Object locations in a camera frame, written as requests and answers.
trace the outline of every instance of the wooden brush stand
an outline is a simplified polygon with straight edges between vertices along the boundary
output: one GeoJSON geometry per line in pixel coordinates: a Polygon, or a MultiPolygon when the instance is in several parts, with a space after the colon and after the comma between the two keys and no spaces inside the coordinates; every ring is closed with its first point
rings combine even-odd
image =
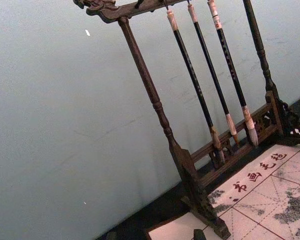
{"type": "MultiPolygon", "coordinates": [[[[76,5],[82,9],[86,6],[86,13],[94,16],[98,15],[105,23],[118,22],[130,48],[131,54],[143,81],[144,87],[150,98],[152,106],[156,111],[163,132],[169,143],[169,150],[181,177],[182,183],[186,189],[187,196],[183,199],[190,206],[195,216],[201,219],[205,224],[211,226],[215,233],[222,239],[230,236],[225,222],[217,216],[213,207],[209,203],[205,187],[217,179],[223,172],[232,167],[243,156],[254,149],[249,137],[245,144],[239,147],[233,147],[230,144],[231,133],[226,131],[219,136],[222,148],[224,149],[225,163],[220,162],[215,157],[215,147],[213,142],[209,142],[194,153],[190,154],[188,150],[182,149],[174,138],[173,131],[170,128],[169,121],[163,110],[162,103],[151,79],[146,63],[138,48],[132,30],[129,26],[131,17],[146,12],[153,12],[155,9],[183,2],[184,0],[139,0],[122,6],[116,6],[114,0],[73,0],[76,5]],[[209,155],[214,166],[214,170],[204,176],[199,176],[194,163],[201,158],[209,155]]],[[[252,38],[256,52],[260,59],[261,68],[265,78],[265,104],[251,114],[255,122],[255,128],[259,143],[267,140],[270,136],[279,144],[294,146],[300,144],[300,122],[288,105],[281,101],[278,95],[276,85],[271,79],[269,65],[266,59],[266,53],[258,29],[257,21],[253,12],[250,0],[243,0],[247,19],[249,22],[252,38]]],[[[247,126],[242,120],[236,126],[236,131],[245,130],[247,126]]]]}

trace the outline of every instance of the dark floor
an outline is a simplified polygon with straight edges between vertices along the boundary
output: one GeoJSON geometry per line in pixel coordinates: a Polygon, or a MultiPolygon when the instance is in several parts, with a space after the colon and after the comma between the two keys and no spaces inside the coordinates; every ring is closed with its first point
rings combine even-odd
{"type": "MultiPolygon", "coordinates": [[[[300,117],[300,99],[296,103],[292,104],[290,108],[300,117]]],[[[226,171],[214,182],[208,185],[206,188],[207,192],[211,193],[214,189],[242,169],[246,164],[250,163],[265,150],[270,148],[271,145],[272,143],[270,141],[260,144],[258,148],[242,158],[233,168],[226,171]]],[[[199,172],[204,174],[209,172],[212,168],[212,164],[209,163],[203,166],[199,172]]],[[[180,182],[177,186],[173,187],[149,205],[145,206],[140,211],[111,229],[110,232],[116,232],[118,240],[146,240],[145,229],[149,229],[154,225],[175,216],[185,214],[189,211],[188,207],[182,204],[180,200],[184,195],[185,191],[180,182]]],[[[107,234],[104,234],[97,240],[105,240],[106,236],[107,234]]]]}

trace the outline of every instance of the calligraphy brush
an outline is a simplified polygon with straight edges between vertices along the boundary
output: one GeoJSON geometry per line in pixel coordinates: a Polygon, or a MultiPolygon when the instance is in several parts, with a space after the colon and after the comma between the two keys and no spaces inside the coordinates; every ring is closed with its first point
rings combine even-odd
{"type": "Polygon", "coordinates": [[[204,95],[201,91],[197,76],[196,76],[194,68],[191,64],[188,52],[187,52],[186,47],[185,47],[185,44],[184,44],[184,42],[181,38],[180,32],[178,30],[176,19],[174,17],[173,12],[168,8],[168,5],[166,4],[165,0],[164,0],[164,3],[165,3],[165,7],[167,9],[167,12],[166,12],[167,13],[167,18],[169,19],[169,22],[171,24],[175,39],[176,39],[176,41],[178,43],[178,46],[180,48],[180,51],[182,53],[185,65],[186,65],[186,67],[188,69],[188,72],[190,74],[194,89],[195,89],[196,94],[199,98],[199,102],[200,102],[201,108],[203,110],[203,114],[204,114],[206,122],[208,124],[210,134],[211,134],[211,137],[212,137],[212,141],[213,141],[213,145],[216,148],[216,151],[215,151],[216,157],[219,160],[221,160],[222,163],[225,163],[225,156],[224,156],[224,153],[222,151],[221,142],[219,140],[219,134],[218,134],[216,128],[214,127],[213,123],[212,123],[212,120],[211,120],[211,117],[210,117],[210,114],[209,114],[209,110],[208,110],[204,95]]]}
{"type": "Polygon", "coordinates": [[[254,121],[250,115],[249,109],[247,107],[246,104],[246,100],[244,97],[244,94],[242,92],[242,89],[240,87],[240,83],[238,80],[238,76],[235,70],[235,66],[234,63],[232,61],[231,55],[230,55],[230,51],[226,42],[226,38],[225,38],[225,34],[224,31],[222,29],[222,25],[220,22],[220,17],[218,15],[217,12],[217,7],[215,4],[215,0],[208,0],[208,5],[212,14],[212,19],[216,28],[216,31],[218,33],[219,36],[219,40],[222,46],[222,50],[223,50],[223,54],[225,56],[228,68],[230,70],[230,74],[234,83],[234,87],[235,87],[235,91],[236,94],[238,95],[241,107],[242,107],[242,112],[243,112],[243,116],[244,116],[244,120],[245,120],[245,124],[246,127],[248,128],[248,134],[250,136],[250,140],[253,143],[254,146],[258,146],[258,135],[257,135],[257,131],[255,129],[255,124],[254,121]]]}
{"type": "Polygon", "coordinates": [[[238,144],[239,140],[238,140],[238,134],[237,134],[236,126],[234,124],[234,121],[232,120],[232,117],[231,117],[230,113],[229,113],[226,100],[225,100],[224,95],[222,93],[222,90],[221,90],[221,87],[220,87],[220,84],[219,84],[219,81],[218,81],[218,78],[217,78],[217,74],[216,74],[214,65],[211,61],[211,58],[210,58],[210,55],[209,55],[209,52],[208,52],[208,48],[207,48],[207,45],[206,45],[205,40],[204,40],[204,36],[201,33],[201,29],[200,29],[200,26],[199,26],[199,23],[198,23],[198,18],[197,18],[196,12],[195,12],[195,8],[192,4],[190,4],[189,0],[187,0],[187,2],[188,2],[188,11],[190,13],[195,31],[198,35],[198,38],[199,38],[199,41],[200,41],[200,44],[201,44],[206,62],[208,64],[208,67],[209,67],[209,70],[210,70],[210,73],[211,73],[216,91],[219,95],[219,99],[221,101],[221,105],[223,107],[223,111],[224,111],[224,114],[225,114],[226,122],[228,123],[230,133],[233,136],[233,139],[234,139],[235,143],[238,144]]]}

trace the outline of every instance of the white wall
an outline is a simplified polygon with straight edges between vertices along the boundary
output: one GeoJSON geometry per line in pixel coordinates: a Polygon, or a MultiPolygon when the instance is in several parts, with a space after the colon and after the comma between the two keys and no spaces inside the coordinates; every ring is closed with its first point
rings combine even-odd
{"type": "MultiPolygon", "coordinates": [[[[288,0],[252,3],[272,78],[291,104],[300,98],[300,1],[293,7],[288,0]]],[[[238,122],[239,101],[208,6],[203,0],[194,6],[238,122]]],[[[254,111],[265,102],[265,81],[243,3],[219,0],[218,8],[254,111]]],[[[173,10],[223,132],[223,111],[187,4],[173,10]]],[[[133,17],[130,25],[177,141],[197,150],[210,140],[209,131],[166,11],[133,17]]],[[[178,181],[120,27],[86,15],[71,0],[1,0],[0,240],[92,240],[178,181]]]]}

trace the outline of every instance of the carved wooden top bar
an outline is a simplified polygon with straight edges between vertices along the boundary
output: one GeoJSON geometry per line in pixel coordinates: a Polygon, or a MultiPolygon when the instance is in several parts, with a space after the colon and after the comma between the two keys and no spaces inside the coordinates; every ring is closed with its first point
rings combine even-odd
{"type": "MultiPolygon", "coordinates": [[[[172,6],[184,1],[186,0],[166,0],[165,2],[168,6],[172,6]]],[[[86,14],[90,16],[99,15],[107,24],[113,23],[122,17],[131,18],[165,7],[163,0],[139,0],[122,6],[116,6],[114,0],[73,0],[73,2],[81,9],[86,6],[86,14]]]]}

